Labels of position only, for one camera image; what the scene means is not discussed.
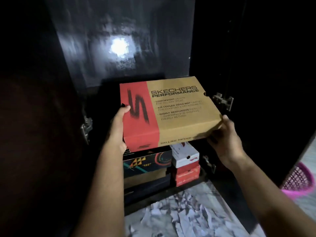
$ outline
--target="basket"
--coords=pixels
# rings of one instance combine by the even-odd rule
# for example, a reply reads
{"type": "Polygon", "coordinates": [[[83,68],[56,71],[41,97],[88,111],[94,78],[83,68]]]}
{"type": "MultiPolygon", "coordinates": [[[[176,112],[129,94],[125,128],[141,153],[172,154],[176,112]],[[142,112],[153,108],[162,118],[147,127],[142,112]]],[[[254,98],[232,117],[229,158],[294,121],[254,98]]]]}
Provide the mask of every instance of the basket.
{"type": "Polygon", "coordinates": [[[311,193],[315,187],[315,179],[309,169],[299,162],[293,173],[282,187],[282,192],[292,200],[311,193]]]}

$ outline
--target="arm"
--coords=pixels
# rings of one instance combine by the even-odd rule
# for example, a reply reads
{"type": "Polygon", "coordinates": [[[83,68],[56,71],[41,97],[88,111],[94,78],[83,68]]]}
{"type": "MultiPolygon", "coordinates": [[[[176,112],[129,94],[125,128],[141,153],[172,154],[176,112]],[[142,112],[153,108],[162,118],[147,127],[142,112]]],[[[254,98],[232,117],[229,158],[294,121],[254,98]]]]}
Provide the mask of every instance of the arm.
{"type": "Polygon", "coordinates": [[[213,132],[208,142],[235,175],[267,236],[316,236],[316,223],[246,155],[234,123],[226,115],[221,129],[213,132]]]}
{"type": "Polygon", "coordinates": [[[124,236],[123,115],[129,109],[130,106],[121,107],[113,119],[73,237],[124,236]]]}

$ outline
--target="white shoe box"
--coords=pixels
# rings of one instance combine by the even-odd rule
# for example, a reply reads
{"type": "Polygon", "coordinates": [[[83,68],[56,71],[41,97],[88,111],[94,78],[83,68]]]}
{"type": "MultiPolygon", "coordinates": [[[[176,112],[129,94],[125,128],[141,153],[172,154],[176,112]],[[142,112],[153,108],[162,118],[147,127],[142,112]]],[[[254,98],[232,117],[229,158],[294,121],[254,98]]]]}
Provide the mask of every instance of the white shoe box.
{"type": "Polygon", "coordinates": [[[172,164],[176,168],[196,162],[200,153],[188,142],[170,145],[172,149],[172,164]]]}

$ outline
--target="cardboard box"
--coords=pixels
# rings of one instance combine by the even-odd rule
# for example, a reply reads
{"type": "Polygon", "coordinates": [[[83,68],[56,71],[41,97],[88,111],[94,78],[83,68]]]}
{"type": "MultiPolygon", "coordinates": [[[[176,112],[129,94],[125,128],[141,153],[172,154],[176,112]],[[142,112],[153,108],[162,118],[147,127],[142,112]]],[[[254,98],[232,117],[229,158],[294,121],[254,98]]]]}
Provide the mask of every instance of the cardboard box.
{"type": "Polygon", "coordinates": [[[181,186],[183,184],[186,184],[190,181],[193,181],[195,179],[198,179],[199,175],[200,175],[200,165],[198,165],[197,167],[193,168],[190,171],[186,171],[182,174],[178,174],[176,175],[175,173],[173,174],[173,177],[176,181],[176,186],[181,186]]]}
{"type": "Polygon", "coordinates": [[[200,153],[188,142],[170,145],[172,149],[172,164],[176,168],[188,165],[200,158],[200,153]]]}
{"type": "Polygon", "coordinates": [[[124,190],[124,205],[139,201],[170,186],[170,174],[124,190]]]}
{"type": "Polygon", "coordinates": [[[205,138],[221,114],[195,76],[120,84],[124,141],[131,152],[205,138]]]}
{"type": "Polygon", "coordinates": [[[171,159],[169,146],[137,152],[126,150],[123,155],[124,178],[170,167],[171,159]]]}
{"type": "Polygon", "coordinates": [[[195,162],[190,163],[188,165],[182,166],[180,168],[176,168],[176,167],[172,166],[172,172],[175,172],[176,175],[179,175],[179,174],[182,174],[184,172],[190,171],[190,170],[194,169],[197,166],[199,166],[198,161],[195,161],[195,162]]]}
{"type": "Polygon", "coordinates": [[[167,168],[163,168],[140,175],[127,177],[124,179],[124,189],[165,177],[166,171],[167,168]]]}

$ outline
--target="black cabinet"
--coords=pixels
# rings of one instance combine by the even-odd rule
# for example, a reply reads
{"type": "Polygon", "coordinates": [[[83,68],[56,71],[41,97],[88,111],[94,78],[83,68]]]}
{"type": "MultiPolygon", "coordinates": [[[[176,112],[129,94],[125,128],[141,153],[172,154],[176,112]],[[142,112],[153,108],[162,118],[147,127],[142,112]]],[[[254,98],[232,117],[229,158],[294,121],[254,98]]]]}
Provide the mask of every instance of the black cabinet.
{"type": "MultiPolygon", "coordinates": [[[[53,228],[53,234],[76,220],[120,106],[122,82],[195,75],[207,95],[232,96],[231,111],[219,109],[235,121],[247,154],[281,186],[316,130],[316,83],[305,73],[309,61],[301,53],[303,39],[294,33],[293,5],[281,0],[14,0],[10,18],[2,18],[6,102],[1,114],[8,125],[1,138],[10,145],[0,150],[6,170],[0,173],[10,188],[1,190],[1,208],[11,213],[1,223],[4,233],[34,230],[36,223],[38,231],[53,228]],[[93,120],[89,145],[80,130],[84,117],[93,120]],[[23,139],[28,141],[19,151],[15,146],[23,139]],[[30,166],[14,174],[17,163],[30,166]],[[22,185],[26,179],[29,185],[22,185]],[[26,201],[15,207],[12,193],[27,196],[26,201]],[[53,207],[45,211],[50,202],[53,207]],[[21,223],[21,229],[14,228],[21,223]]],[[[207,178],[251,230],[256,221],[231,172],[205,140],[192,144],[216,165],[212,173],[201,159],[207,178]]]]}

